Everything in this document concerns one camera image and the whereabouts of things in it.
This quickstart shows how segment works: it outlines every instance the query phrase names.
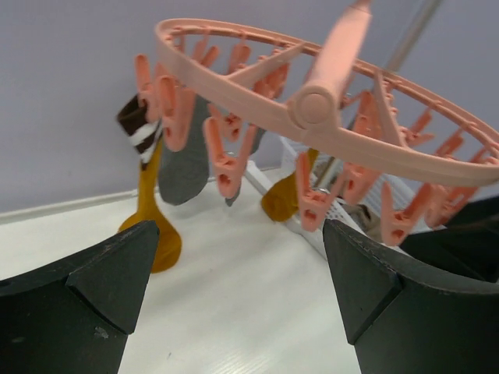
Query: white basket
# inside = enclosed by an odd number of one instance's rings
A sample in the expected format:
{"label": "white basket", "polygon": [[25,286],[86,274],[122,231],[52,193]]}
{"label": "white basket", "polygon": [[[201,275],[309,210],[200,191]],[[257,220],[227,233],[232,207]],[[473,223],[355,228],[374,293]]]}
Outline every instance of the white basket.
{"label": "white basket", "polygon": [[[296,169],[296,157],[298,153],[306,151],[307,147],[301,143],[291,141],[284,136],[281,136],[283,151],[281,156],[281,172],[282,176],[290,175]],[[321,154],[316,162],[327,161],[328,155]],[[310,173],[310,184],[316,181],[316,176]],[[413,190],[408,187],[400,178],[393,175],[381,175],[367,196],[362,200],[362,204],[368,206],[375,214],[381,214],[381,186],[384,182],[390,183],[391,192],[394,200],[394,209],[403,209],[409,205],[414,197]],[[348,226],[355,228],[357,231],[363,232],[359,225],[345,212],[342,206],[336,201],[331,205],[331,208],[326,214],[326,218],[339,220]],[[428,231],[430,230],[423,221],[420,221],[413,231]]]}

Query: metal pole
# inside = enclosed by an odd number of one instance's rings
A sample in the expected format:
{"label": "metal pole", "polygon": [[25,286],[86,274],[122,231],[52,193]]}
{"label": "metal pole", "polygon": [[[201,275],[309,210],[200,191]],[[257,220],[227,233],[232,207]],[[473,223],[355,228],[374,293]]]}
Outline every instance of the metal pole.
{"label": "metal pole", "polygon": [[[405,59],[409,55],[410,51],[416,45],[416,42],[421,37],[426,26],[434,16],[438,7],[444,2],[443,0],[425,0],[419,8],[419,11],[414,16],[411,25],[407,31],[402,35],[399,42],[396,44],[394,53],[388,59],[384,68],[391,72],[396,72],[400,69]],[[353,122],[355,119],[351,120],[349,124],[349,129],[352,129]],[[323,171],[322,175],[319,176],[315,182],[314,187],[316,189],[325,189],[329,182],[335,177],[339,172],[342,165],[342,161],[334,157],[330,157],[327,161],[327,167]]]}

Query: black object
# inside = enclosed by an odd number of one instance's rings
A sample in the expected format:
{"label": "black object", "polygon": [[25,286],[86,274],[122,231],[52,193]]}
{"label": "black object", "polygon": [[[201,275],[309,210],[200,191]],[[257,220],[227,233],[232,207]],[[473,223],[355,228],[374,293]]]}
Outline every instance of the black object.
{"label": "black object", "polygon": [[363,374],[499,372],[499,286],[440,270],[339,221],[323,229]]}
{"label": "black object", "polygon": [[0,373],[117,373],[158,238],[153,221],[141,222],[0,281]]}
{"label": "black object", "polygon": [[409,235],[400,248],[414,258],[480,281],[499,280],[499,198],[468,204],[448,228]]}

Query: gray wall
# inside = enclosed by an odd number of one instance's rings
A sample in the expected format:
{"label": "gray wall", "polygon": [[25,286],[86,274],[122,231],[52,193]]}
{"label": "gray wall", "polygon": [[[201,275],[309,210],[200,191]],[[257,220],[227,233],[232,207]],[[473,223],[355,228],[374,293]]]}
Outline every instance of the gray wall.
{"label": "gray wall", "polygon": [[[480,6],[477,3],[469,0],[443,2],[400,73],[499,129],[499,75],[496,73],[499,3],[479,2]],[[402,123],[414,119],[420,109],[403,101]],[[450,135],[455,129],[455,125],[437,116],[429,131]],[[457,153],[464,160],[479,149],[478,143],[471,140]],[[433,142],[423,149],[431,151],[435,146]],[[417,188],[418,183],[410,181],[409,185]],[[481,189],[476,199],[498,193],[499,185],[496,184]]]}
{"label": "gray wall", "polygon": [[[0,212],[136,187],[138,157],[114,117],[135,92],[133,56],[153,56],[158,21],[220,19],[321,43],[350,2],[2,0]],[[373,3],[362,57],[381,64],[419,1]],[[280,154],[269,134],[256,161],[275,166]]]}

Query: white table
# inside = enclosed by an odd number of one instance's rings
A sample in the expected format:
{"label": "white table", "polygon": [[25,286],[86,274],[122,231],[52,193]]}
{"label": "white table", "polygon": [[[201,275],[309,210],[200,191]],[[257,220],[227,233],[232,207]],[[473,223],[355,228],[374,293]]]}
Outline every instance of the white table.
{"label": "white table", "polygon": [[[183,239],[179,263],[152,275],[120,374],[360,373],[327,263],[260,208],[246,181],[233,208],[214,183],[161,204]],[[136,200],[0,226],[0,279],[109,236]]]}

